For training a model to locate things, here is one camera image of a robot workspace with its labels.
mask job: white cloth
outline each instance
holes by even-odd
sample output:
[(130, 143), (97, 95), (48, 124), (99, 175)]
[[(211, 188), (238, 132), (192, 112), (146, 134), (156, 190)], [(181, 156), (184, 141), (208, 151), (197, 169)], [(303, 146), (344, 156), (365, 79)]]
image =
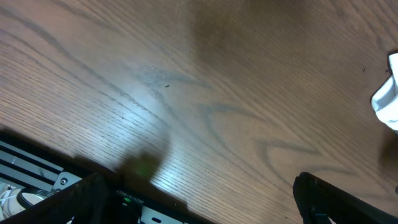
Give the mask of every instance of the white cloth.
[(372, 97), (372, 107), (380, 121), (398, 131), (398, 53), (389, 56), (392, 75)]

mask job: wood grain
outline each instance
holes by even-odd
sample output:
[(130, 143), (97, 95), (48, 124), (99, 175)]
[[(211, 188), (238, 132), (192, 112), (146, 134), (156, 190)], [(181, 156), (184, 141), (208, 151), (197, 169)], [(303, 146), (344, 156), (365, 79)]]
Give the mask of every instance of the wood grain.
[(398, 215), (398, 156), (369, 99), (392, 0), (3, 0), (0, 123), (152, 180), (219, 223), (300, 223), (309, 171)]

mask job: screw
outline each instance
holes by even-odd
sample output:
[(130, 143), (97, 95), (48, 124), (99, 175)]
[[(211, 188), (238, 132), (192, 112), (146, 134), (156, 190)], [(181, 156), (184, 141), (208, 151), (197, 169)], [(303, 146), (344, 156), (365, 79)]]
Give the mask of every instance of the screw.
[(68, 182), (68, 179), (62, 178), (61, 179), (61, 185), (65, 185)]

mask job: black cable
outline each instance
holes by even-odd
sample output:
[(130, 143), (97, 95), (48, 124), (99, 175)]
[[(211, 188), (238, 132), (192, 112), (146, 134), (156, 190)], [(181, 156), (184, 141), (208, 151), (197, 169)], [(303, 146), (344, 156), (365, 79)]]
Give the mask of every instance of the black cable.
[(24, 207), (25, 209), (30, 208), (33, 206), (32, 203), (30, 203), (28, 200), (26, 200), (26, 198), (22, 195), (23, 193), (28, 193), (28, 194), (34, 194), (37, 196), (43, 196), (43, 197), (49, 197), (52, 196), (54, 193), (45, 191), (45, 190), (41, 190), (41, 189), (30, 189), (30, 188), (24, 188), (22, 190), (20, 190), (17, 194), (17, 202), (19, 203), (19, 205), (21, 205), (22, 207)]

